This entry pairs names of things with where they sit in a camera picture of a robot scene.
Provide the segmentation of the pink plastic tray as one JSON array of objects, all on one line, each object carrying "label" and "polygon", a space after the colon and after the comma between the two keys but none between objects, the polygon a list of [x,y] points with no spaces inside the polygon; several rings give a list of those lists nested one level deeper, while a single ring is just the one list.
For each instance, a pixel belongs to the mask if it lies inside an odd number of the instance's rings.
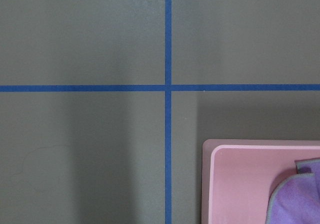
[{"label": "pink plastic tray", "polygon": [[201,222],[263,224],[274,189],[320,156],[319,141],[208,139],[202,146]]}]

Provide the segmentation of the purple microfiber cloth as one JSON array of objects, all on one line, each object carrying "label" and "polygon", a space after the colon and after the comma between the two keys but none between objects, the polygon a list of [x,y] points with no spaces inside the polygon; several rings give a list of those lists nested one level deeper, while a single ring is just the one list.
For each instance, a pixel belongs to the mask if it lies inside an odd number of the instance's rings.
[{"label": "purple microfiber cloth", "polygon": [[273,191],[267,224],[318,224],[320,222],[320,160],[296,161],[297,174]]}]

